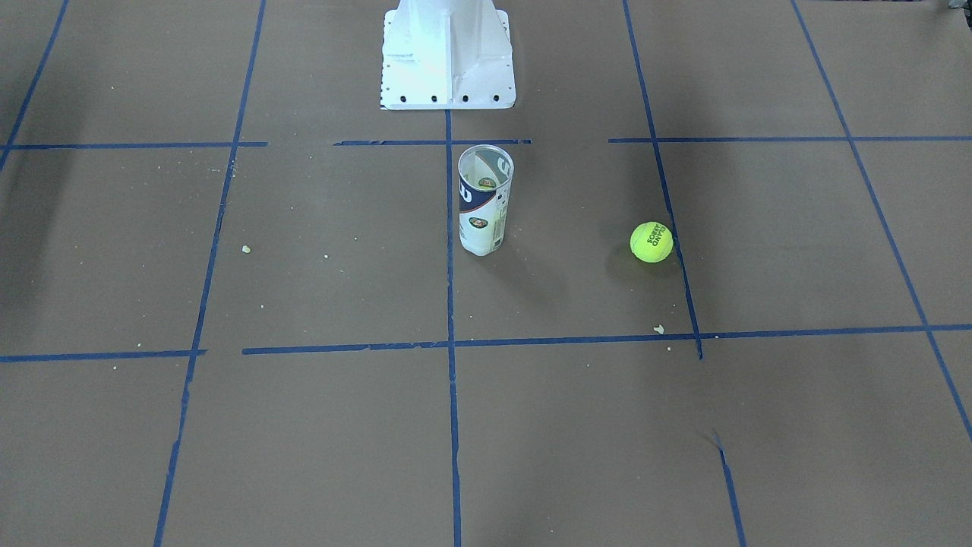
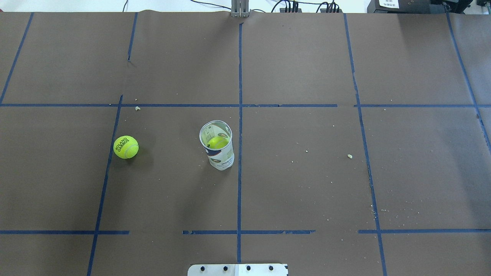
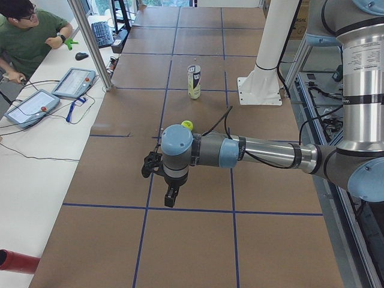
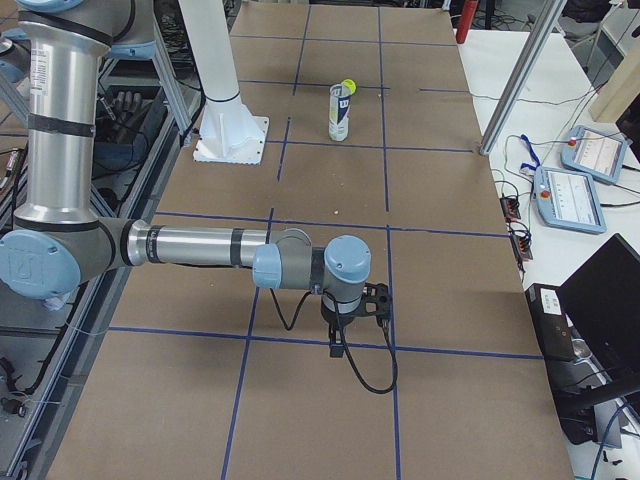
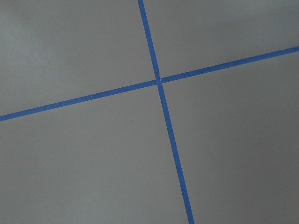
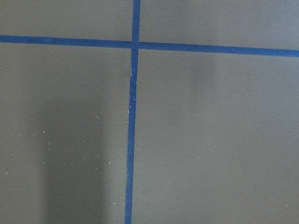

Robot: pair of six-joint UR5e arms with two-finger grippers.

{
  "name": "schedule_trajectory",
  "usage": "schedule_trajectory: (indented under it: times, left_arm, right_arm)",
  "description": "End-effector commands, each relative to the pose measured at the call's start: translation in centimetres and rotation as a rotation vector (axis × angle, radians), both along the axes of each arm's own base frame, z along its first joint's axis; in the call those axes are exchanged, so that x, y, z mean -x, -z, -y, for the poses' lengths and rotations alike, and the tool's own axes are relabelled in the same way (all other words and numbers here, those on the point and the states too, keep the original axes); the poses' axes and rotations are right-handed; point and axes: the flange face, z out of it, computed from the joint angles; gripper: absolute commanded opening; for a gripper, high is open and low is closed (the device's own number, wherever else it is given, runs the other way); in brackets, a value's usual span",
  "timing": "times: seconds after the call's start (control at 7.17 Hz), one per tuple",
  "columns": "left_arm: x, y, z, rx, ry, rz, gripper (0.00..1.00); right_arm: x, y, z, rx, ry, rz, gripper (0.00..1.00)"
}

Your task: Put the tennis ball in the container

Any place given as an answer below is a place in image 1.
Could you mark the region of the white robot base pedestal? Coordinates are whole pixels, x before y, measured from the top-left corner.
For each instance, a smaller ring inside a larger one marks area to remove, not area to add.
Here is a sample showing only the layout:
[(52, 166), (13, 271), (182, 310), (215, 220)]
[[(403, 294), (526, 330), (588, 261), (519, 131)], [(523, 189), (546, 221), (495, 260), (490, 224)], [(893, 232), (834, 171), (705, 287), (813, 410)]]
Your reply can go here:
[(400, 1), (383, 20), (380, 107), (510, 109), (510, 18), (492, 1)]

